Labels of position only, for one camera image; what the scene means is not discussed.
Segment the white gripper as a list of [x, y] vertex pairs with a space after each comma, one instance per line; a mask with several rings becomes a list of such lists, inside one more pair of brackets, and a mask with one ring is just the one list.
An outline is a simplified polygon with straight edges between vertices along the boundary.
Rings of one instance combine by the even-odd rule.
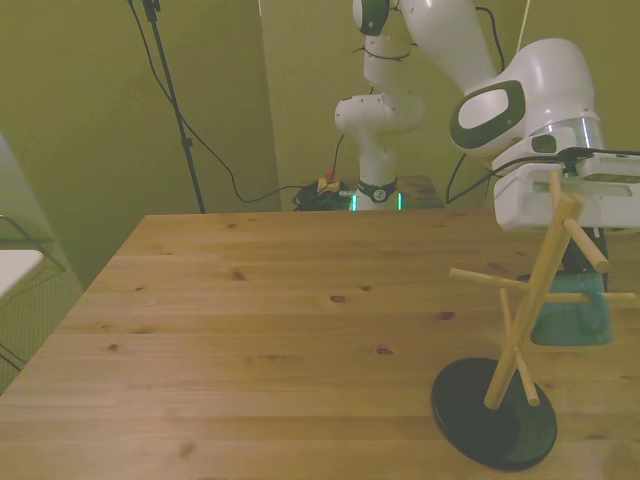
[[[544, 229], [554, 212], [550, 178], [558, 164], [528, 163], [499, 180], [494, 188], [495, 215], [505, 231]], [[639, 160], [637, 158], [588, 158], [578, 163], [577, 173], [561, 175], [561, 190], [584, 197], [578, 223], [593, 229], [593, 241], [609, 257], [603, 229], [639, 227]], [[562, 257], [565, 274], [584, 272], [584, 255], [570, 240]], [[602, 273], [608, 292], [609, 274]]]

